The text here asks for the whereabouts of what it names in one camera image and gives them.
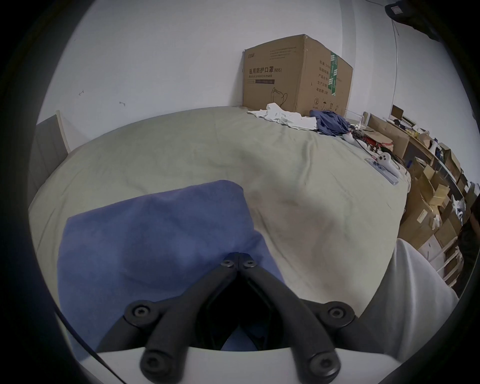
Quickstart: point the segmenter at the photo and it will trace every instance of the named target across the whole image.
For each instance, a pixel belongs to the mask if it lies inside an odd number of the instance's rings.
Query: white cloth
[[[397,239],[385,276],[360,319],[384,352],[404,362],[440,329],[458,298],[429,262]]]
[[[267,109],[259,111],[248,111],[256,117],[262,117],[267,121],[273,121],[289,126],[290,128],[313,131],[317,129],[315,117],[305,117],[298,112],[287,112],[278,106],[277,103],[267,104]]]

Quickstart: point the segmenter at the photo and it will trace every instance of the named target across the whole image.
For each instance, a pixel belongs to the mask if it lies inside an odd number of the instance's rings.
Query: green label
[[[335,53],[330,52],[330,78],[328,79],[328,89],[332,91],[333,96],[335,96],[337,69],[338,69],[338,56]]]

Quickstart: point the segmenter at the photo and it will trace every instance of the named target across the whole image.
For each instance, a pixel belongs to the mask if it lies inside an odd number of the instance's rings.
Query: white wall
[[[241,105],[243,50],[308,34],[354,68],[349,110],[386,117],[394,100],[479,181],[480,134],[447,53],[396,25],[398,70],[391,19],[363,0],[97,0],[62,55],[38,120],[60,110],[78,130],[66,132],[75,148],[149,117]]]
[[[398,75],[394,104],[431,137],[447,144],[470,181],[480,181],[480,134],[467,94],[444,47],[397,24]]]
[[[395,86],[396,51],[392,20],[382,6],[353,0],[355,62],[348,109],[388,117]]]
[[[93,139],[166,113],[241,105],[242,52],[300,34],[341,54],[338,1],[97,0],[63,53],[39,121],[59,109]]]

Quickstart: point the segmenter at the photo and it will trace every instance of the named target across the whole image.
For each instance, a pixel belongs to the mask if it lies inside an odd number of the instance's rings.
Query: headboard
[[[27,204],[45,180],[65,160],[70,149],[65,139],[60,112],[36,125],[28,163]]]

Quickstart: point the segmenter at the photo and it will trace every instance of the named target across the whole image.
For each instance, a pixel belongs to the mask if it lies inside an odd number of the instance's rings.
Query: light green bedsheet
[[[225,179],[243,187],[286,284],[301,298],[344,301],[360,315],[392,257],[407,196],[405,181],[391,185],[366,157],[339,138],[268,122],[246,108],[139,121],[69,154],[38,191],[30,205],[38,262],[58,302],[67,218]]]

